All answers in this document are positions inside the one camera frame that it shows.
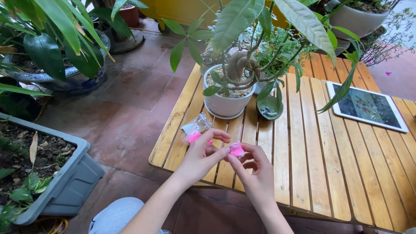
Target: pink modeling clay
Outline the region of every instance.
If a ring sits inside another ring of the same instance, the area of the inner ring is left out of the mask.
[[[241,148],[239,141],[230,144],[228,147],[231,149],[231,152],[228,155],[236,158],[244,156],[244,150]]]
[[[189,135],[188,136],[188,139],[189,139],[189,144],[192,144],[194,141],[196,141],[200,136],[202,136],[202,134],[201,133],[199,133],[199,132],[195,132],[195,133],[192,133],[191,135]],[[208,141],[208,145],[211,145],[212,144],[212,140],[210,140],[210,141]]]

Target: wooden table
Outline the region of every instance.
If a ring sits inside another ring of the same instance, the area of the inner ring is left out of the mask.
[[[273,122],[258,120],[254,95],[246,110],[231,120],[214,118],[204,107],[203,78],[195,65],[150,157],[149,164],[173,172],[188,146],[180,127],[201,111],[213,127],[260,145],[274,165],[275,196],[289,214],[362,224],[403,233],[416,227],[416,103],[393,97],[410,133],[345,119],[332,110],[317,115],[328,98],[326,80],[343,82],[351,62],[337,58],[336,71],[326,56],[305,61],[300,92],[291,70],[282,89],[284,113]],[[353,85],[380,92],[364,63]],[[216,147],[222,142],[214,140]],[[244,192],[229,163],[221,161],[203,183]]]

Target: tablet screen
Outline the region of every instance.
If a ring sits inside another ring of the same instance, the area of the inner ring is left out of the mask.
[[[335,92],[341,87],[332,85]],[[350,88],[338,105],[342,114],[401,128],[385,96]]]

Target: caster wheel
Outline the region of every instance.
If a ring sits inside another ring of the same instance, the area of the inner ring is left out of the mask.
[[[159,29],[159,32],[163,34],[169,34],[171,32],[171,30],[168,28],[167,25],[165,25],[165,30],[162,30],[162,28],[160,27],[160,24],[157,24],[157,28]]]

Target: white tablet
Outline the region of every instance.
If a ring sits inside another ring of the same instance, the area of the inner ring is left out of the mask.
[[[341,84],[327,81],[332,99]],[[334,114],[369,124],[409,132],[390,96],[350,87],[347,94],[333,107]]]

